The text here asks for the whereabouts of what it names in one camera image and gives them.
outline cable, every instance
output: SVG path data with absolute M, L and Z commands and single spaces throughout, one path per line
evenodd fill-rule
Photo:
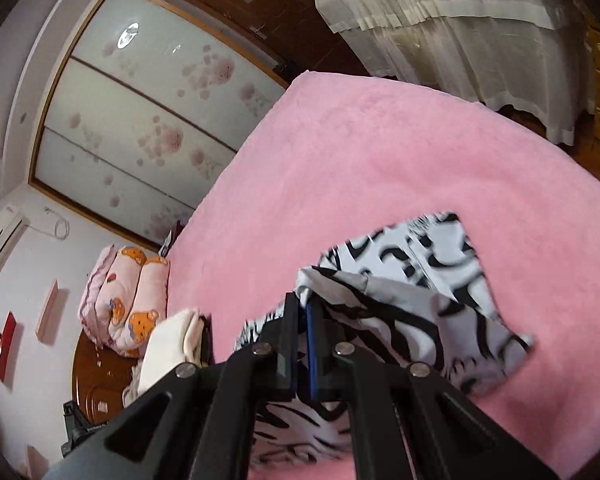
M 58 240 L 65 240 L 69 235 L 69 221 L 66 218 L 64 218 L 60 213 L 54 211 L 49 207 L 45 207 L 45 213 L 53 213 L 58 217 L 58 221 L 56 221 L 56 225 L 54 227 L 54 236 Z M 60 229 L 60 226 L 64 226 L 64 234 L 59 235 L 58 230 Z

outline pink bedspread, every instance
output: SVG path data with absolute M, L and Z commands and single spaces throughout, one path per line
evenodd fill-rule
M 173 248 L 169 314 L 212 313 L 224 360 L 244 320 L 276 306 L 321 251 L 446 209 L 506 323 L 538 341 L 477 403 L 567 478 L 600 448 L 600 183 L 482 105 L 378 78 L 300 76 Z M 354 478 L 351 460 L 311 467 L 311 478 Z

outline black and white fabric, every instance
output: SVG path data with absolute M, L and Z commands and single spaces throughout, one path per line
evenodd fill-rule
M 312 294 L 346 340 L 380 361 L 406 367 L 426 362 L 466 394 L 484 394 L 524 362 L 532 345 L 504 325 L 484 271 L 453 212 L 386 226 L 331 248 L 298 272 L 298 396 L 256 414 L 253 465 L 313 463 L 351 450 L 344 402 L 309 398 L 304 308 Z M 257 340 L 284 304 L 245 323 L 236 349 Z

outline door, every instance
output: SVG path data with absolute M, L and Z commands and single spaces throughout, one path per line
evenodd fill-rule
M 368 75 L 349 45 L 331 32 L 314 0 L 185 1 L 301 70 Z

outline cartoon bear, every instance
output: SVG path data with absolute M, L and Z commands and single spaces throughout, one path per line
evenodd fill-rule
M 109 308 L 111 309 L 111 323 L 113 326 L 120 324 L 120 321 L 125 319 L 126 309 L 120 301 L 120 298 L 111 298 L 109 300 Z
M 146 254 L 144 254 L 142 249 L 138 249 L 137 247 L 125 247 L 120 251 L 120 254 L 134 259 L 139 266 L 143 266 L 146 262 Z
M 149 339 L 158 319 L 158 311 L 136 312 L 129 316 L 129 332 L 135 344 L 140 344 Z
M 147 258 L 146 262 L 144 263 L 145 265 L 147 264 L 163 264 L 163 265 L 169 265 L 169 261 L 164 259 L 161 256 L 152 256 L 151 258 Z

